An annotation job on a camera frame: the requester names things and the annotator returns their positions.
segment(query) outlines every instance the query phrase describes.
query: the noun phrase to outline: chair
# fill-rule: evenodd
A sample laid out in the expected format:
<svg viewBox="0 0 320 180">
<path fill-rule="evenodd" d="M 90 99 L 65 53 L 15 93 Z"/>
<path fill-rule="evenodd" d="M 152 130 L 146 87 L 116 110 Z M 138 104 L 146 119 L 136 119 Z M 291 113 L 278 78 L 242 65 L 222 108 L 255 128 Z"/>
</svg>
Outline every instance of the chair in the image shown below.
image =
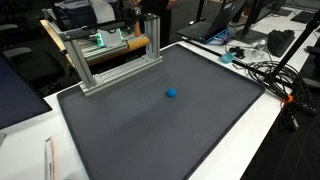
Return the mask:
<svg viewBox="0 0 320 180">
<path fill-rule="evenodd" d="M 35 89 L 39 91 L 47 86 L 47 92 L 41 93 L 42 95 L 46 96 L 62 89 L 58 79 L 65 76 L 65 71 L 49 52 L 31 51 L 30 48 L 22 47 L 4 50 L 3 54 L 13 62 Z"/>
</svg>

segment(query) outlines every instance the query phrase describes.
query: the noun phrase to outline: white table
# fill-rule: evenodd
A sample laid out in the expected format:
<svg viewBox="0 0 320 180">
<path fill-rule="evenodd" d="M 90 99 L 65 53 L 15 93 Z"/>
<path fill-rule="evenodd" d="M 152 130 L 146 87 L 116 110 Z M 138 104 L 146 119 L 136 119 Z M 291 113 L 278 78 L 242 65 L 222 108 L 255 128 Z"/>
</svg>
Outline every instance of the white table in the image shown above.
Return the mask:
<svg viewBox="0 0 320 180">
<path fill-rule="evenodd" d="M 268 17 L 260 21 L 253 29 L 264 33 L 269 33 L 273 29 L 299 30 L 295 31 L 295 36 L 298 37 L 305 25 L 289 21 L 293 16 L 292 13 L 289 17 Z M 300 70 L 308 57 L 303 48 L 307 45 L 313 46 L 316 41 L 315 35 L 310 35 L 289 64 Z M 185 42 L 178 42 L 178 44 L 245 76 L 244 70 L 236 70 L 231 63 L 223 64 L 218 57 L 204 50 Z M 236 41 L 231 41 L 230 44 L 240 45 Z M 225 52 L 224 47 L 221 46 L 205 47 L 222 54 Z M 273 60 L 280 60 L 280 58 L 273 57 Z M 62 116 L 56 95 L 45 98 L 53 108 L 51 112 L 1 130 L 2 133 L 7 133 L 7 137 L 0 147 L 0 180 L 43 180 L 44 142 L 48 137 L 52 137 L 55 143 L 56 179 L 88 179 Z M 240 179 L 279 112 L 280 101 L 271 93 L 264 93 L 234 125 L 190 179 Z"/>
</svg>

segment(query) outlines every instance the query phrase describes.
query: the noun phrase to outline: gray mat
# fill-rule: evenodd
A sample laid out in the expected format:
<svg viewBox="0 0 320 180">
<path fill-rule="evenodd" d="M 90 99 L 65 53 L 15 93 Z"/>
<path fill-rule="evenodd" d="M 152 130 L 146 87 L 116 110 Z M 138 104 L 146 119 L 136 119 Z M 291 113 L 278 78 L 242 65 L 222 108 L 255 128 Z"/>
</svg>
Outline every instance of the gray mat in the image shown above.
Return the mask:
<svg viewBox="0 0 320 180">
<path fill-rule="evenodd" d="M 264 92 L 179 45 L 162 55 L 160 65 L 92 97 L 78 87 L 58 95 L 90 179 L 188 178 Z"/>
</svg>

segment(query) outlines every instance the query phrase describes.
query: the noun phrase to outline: aluminum frame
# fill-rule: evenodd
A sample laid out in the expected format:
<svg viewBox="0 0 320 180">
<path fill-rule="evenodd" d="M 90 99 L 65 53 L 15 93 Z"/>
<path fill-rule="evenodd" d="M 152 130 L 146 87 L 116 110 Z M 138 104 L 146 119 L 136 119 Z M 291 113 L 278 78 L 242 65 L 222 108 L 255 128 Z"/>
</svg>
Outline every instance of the aluminum frame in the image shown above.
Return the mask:
<svg viewBox="0 0 320 180">
<path fill-rule="evenodd" d="M 95 93 L 98 93 L 112 85 L 115 85 L 161 63 L 160 18 L 157 15 L 148 13 L 145 15 L 145 19 L 145 33 L 150 40 L 150 43 L 146 46 L 146 55 L 117 68 L 95 75 L 92 75 L 87 59 L 85 58 L 84 53 L 81 51 L 80 45 L 77 41 L 77 38 L 94 34 L 95 30 L 83 31 L 83 29 L 76 29 L 61 32 L 55 24 L 49 22 L 49 25 L 59 35 L 60 39 L 64 43 L 66 50 L 69 53 L 70 58 L 73 61 L 75 68 L 82 80 L 79 83 L 79 86 L 86 96 L 94 95 Z M 108 49 L 108 52 L 112 54 L 115 51 L 120 51 L 126 47 L 126 42 L 122 42 L 119 46 Z"/>
</svg>

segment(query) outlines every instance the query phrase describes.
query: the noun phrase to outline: cable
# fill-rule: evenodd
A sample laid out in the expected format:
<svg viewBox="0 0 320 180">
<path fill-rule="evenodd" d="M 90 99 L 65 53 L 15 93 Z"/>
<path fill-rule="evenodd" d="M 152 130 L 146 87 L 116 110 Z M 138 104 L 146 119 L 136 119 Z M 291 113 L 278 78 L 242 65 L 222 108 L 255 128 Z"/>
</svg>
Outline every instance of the cable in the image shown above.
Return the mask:
<svg viewBox="0 0 320 180">
<path fill-rule="evenodd" d="M 286 106 L 292 108 L 293 114 L 297 110 L 301 110 L 307 115 L 315 115 L 316 109 L 311 93 L 299 72 L 288 64 L 280 71 L 277 71 L 278 64 L 279 62 L 274 61 L 252 62 L 247 65 L 254 70 L 248 70 L 248 74 L 253 80 L 264 85 L 266 89 L 278 96 Z M 258 70 L 265 72 L 265 76 L 258 75 Z M 273 71 L 276 71 L 276 76 L 272 76 Z M 285 85 L 291 89 L 290 94 Z"/>
</svg>

